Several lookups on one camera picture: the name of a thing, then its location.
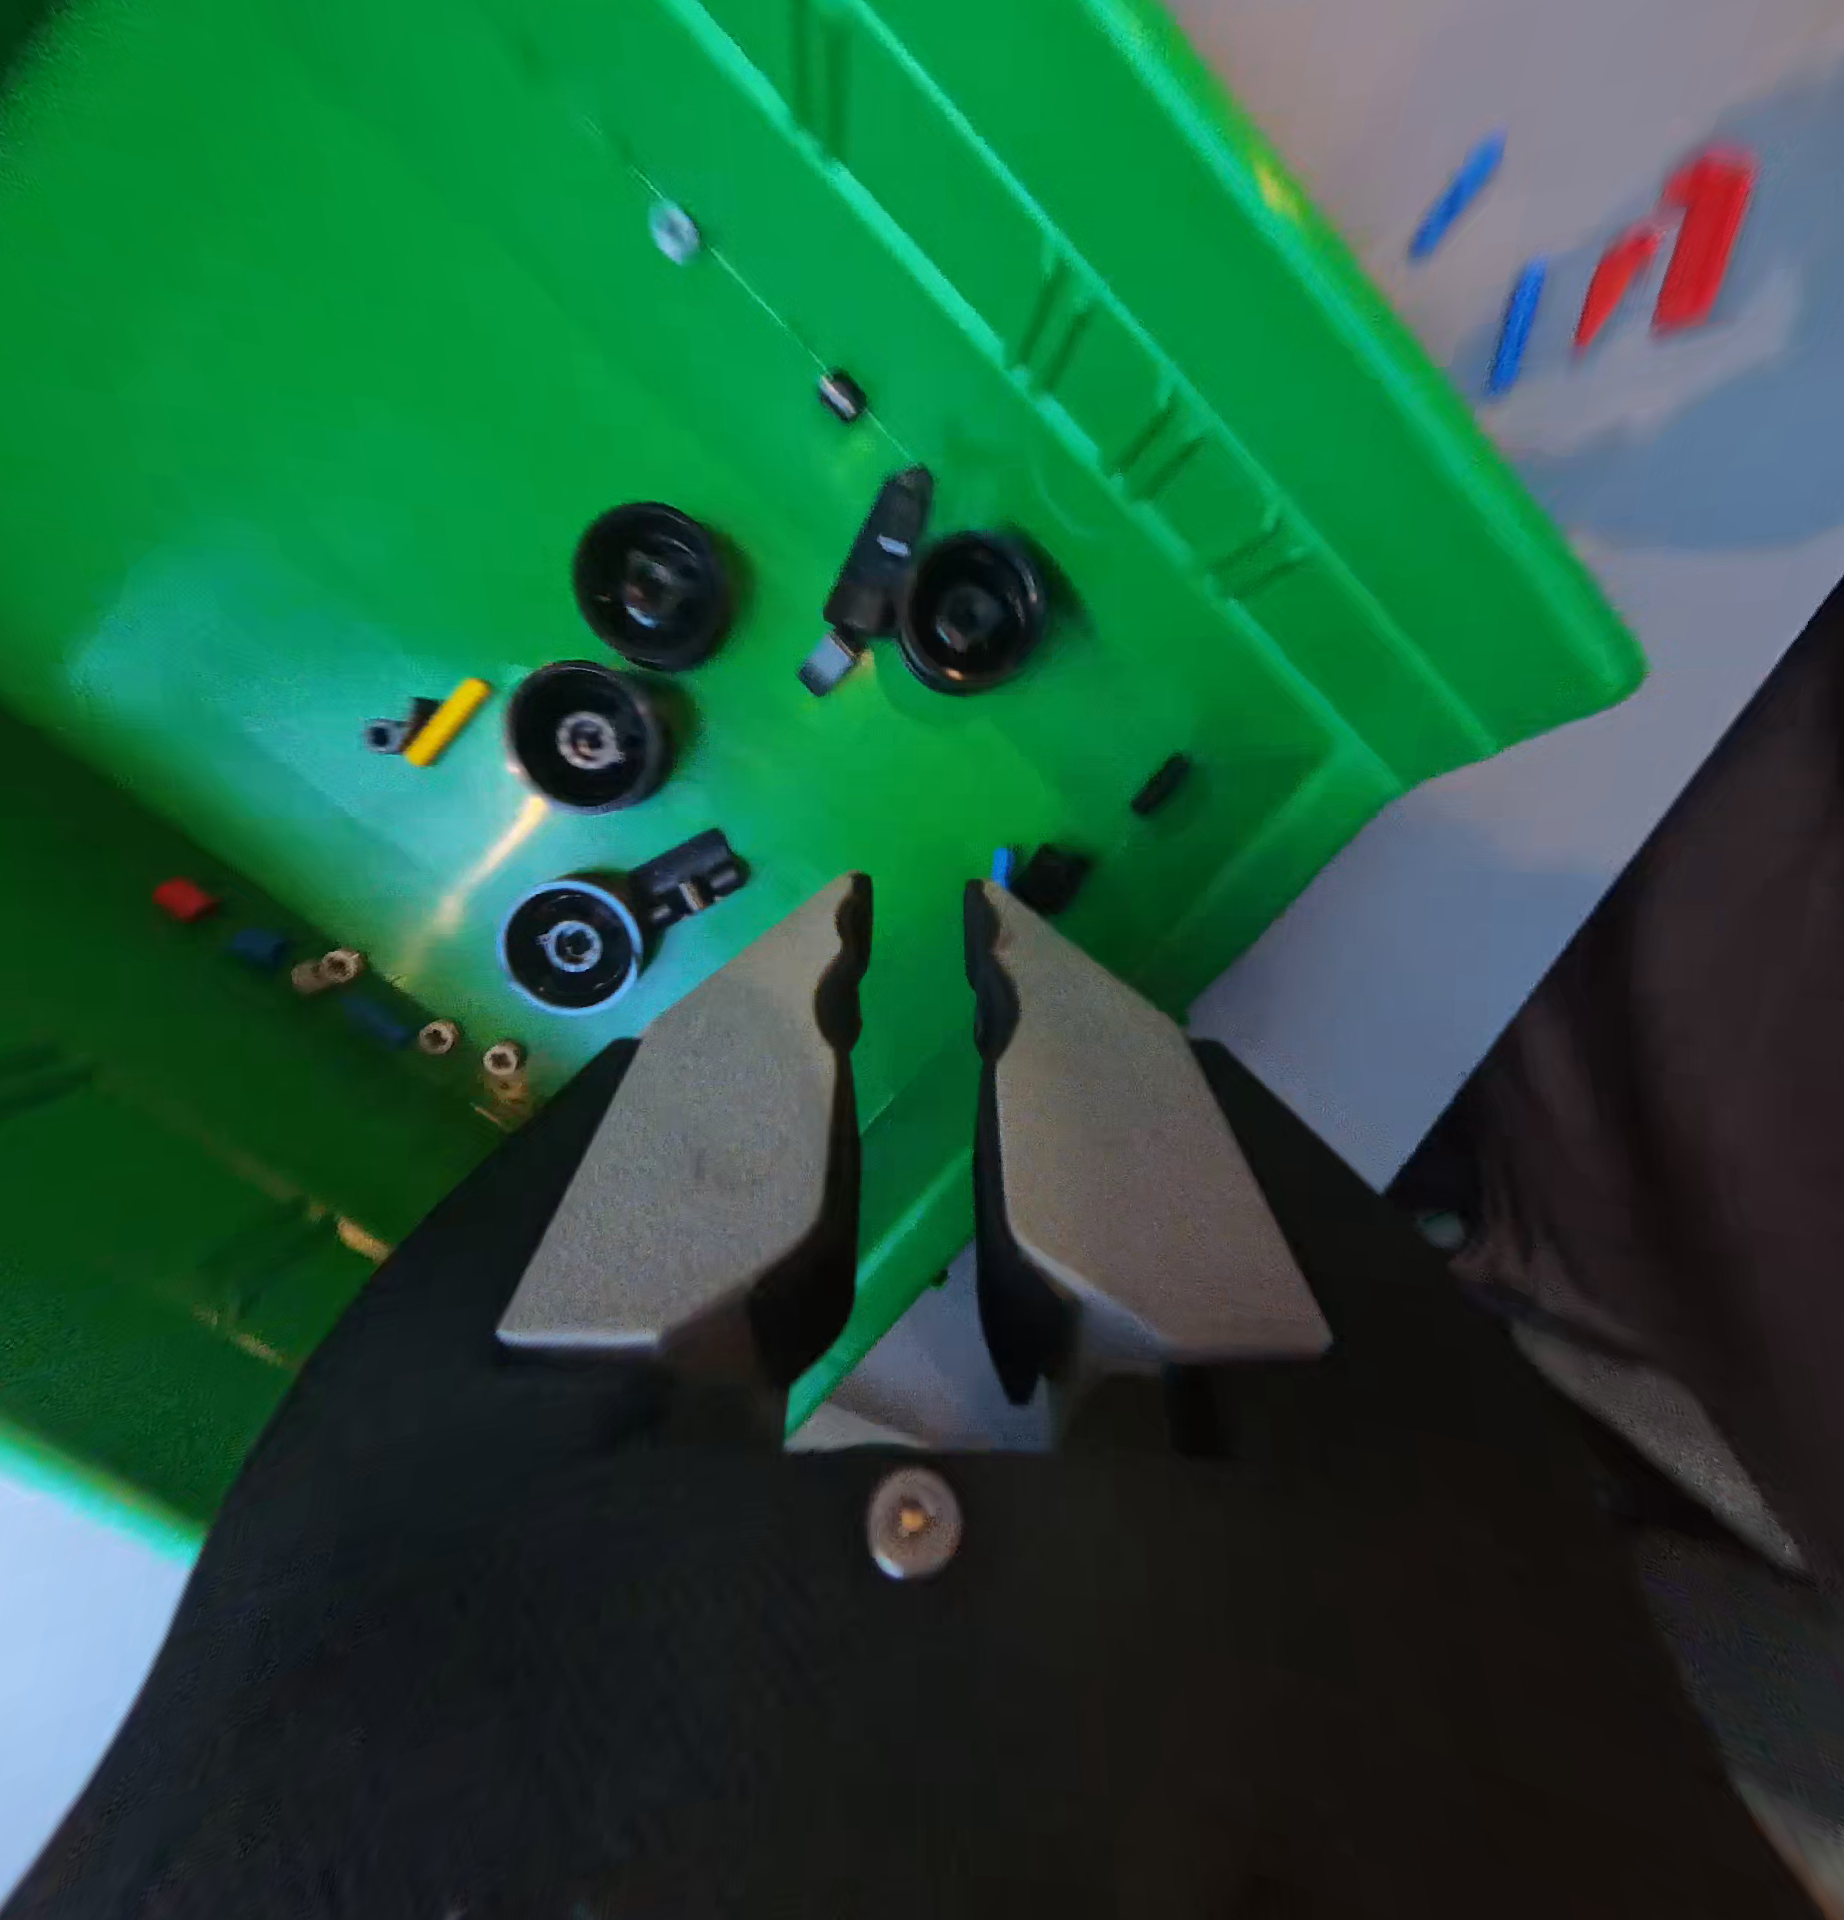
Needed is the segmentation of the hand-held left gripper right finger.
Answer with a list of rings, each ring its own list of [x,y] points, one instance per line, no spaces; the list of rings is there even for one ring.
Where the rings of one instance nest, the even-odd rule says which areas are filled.
[[[1335,1332],[1181,1024],[993,879],[962,895],[974,1274],[1059,1443],[1230,1447],[1225,1391]]]

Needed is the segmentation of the long black connector piece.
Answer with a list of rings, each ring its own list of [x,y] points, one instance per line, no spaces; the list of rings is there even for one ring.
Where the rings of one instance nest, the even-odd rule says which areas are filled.
[[[913,464],[877,491],[824,597],[823,636],[797,667],[798,684],[816,699],[831,696],[874,642],[897,636],[935,489],[933,469]]]

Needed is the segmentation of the black joint piece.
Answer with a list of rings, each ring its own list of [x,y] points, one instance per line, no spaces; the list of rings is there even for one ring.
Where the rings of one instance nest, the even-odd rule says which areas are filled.
[[[706,828],[650,856],[629,874],[629,895],[652,932],[696,918],[730,899],[750,879],[750,866],[720,828]]]

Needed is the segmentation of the red angled beam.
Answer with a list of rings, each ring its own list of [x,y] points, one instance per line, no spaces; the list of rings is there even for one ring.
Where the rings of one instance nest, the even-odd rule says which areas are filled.
[[[1704,147],[1669,176],[1659,209],[1674,216],[1674,244],[1654,297],[1654,334],[1690,332],[1710,322],[1757,181],[1757,156],[1732,146]]]

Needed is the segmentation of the red cone piece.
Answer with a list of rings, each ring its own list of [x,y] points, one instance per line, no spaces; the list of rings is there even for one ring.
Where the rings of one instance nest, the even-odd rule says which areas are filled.
[[[1597,257],[1570,335],[1575,358],[1584,358],[1604,334],[1630,290],[1650,269],[1664,242],[1664,224],[1645,217],[1616,232]]]

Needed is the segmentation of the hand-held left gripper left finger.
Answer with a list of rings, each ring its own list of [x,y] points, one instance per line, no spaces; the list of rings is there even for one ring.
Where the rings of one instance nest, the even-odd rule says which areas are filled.
[[[504,1387],[695,1443],[782,1443],[857,1303],[854,1051],[873,879],[846,871],[660,1013],[607,1100],[502,1159]]]

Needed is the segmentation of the black wheel rim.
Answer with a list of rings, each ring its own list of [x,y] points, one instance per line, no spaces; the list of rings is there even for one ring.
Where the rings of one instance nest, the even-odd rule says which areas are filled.
[[[961,529],[920,550],[895,639],[913,677],[946,698],[1018,680],[1055,617],[1055,567],[1018,529]]]
[[[648,957],[647,930],[610,886],[586,876],[538,883],[502,920],[497,944],[508,984],[559,1018],[603,1013],[633,996]]]
[[[625,500],[574,542],[571,583],[590,631],[616,655],[657,674],[714,659],[750,582],[741,544],[684,508]]]
[[[537,667],[502,708],[506,764],[537,797],[572,813],[650,802],[692,729],[691,702],[666,680],[596,659]]]

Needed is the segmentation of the yellow axle pin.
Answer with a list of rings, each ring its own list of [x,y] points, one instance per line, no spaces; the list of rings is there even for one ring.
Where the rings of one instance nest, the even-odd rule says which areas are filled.
[[[493,698],[482,677],[458,681],[444,698],[421,696],[406,708],[406,727],[399,754],[416,767],[431,769],[450,754],[455,741],[476,721]]]

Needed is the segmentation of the person's brown sweater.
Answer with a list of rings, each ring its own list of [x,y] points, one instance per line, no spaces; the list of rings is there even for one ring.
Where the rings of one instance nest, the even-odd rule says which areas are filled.
[[[1570,1398],[1844,1577],[1844,578],[1390,1194]]]

